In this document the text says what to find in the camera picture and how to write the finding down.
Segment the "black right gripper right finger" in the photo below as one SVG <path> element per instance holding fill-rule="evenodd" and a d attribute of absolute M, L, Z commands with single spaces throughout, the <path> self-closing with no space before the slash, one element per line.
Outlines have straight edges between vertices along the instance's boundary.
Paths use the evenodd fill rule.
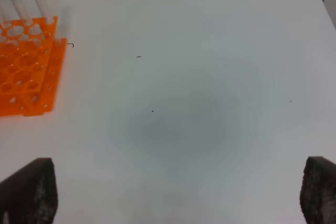
<path fill-rule="evenodd" d="M 322 156 L 307 158 L 300 207 L 306 223 L 335 223 L 335 163 Z"/>

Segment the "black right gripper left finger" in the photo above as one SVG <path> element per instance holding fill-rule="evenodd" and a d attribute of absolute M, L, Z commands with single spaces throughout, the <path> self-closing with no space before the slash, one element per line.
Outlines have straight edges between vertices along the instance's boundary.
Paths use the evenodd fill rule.
<path fill-rule="evenodd" d="M 37 158 L 1 182 L 1 223 L 53 223 L 57 209 L 51 158 Z"/>

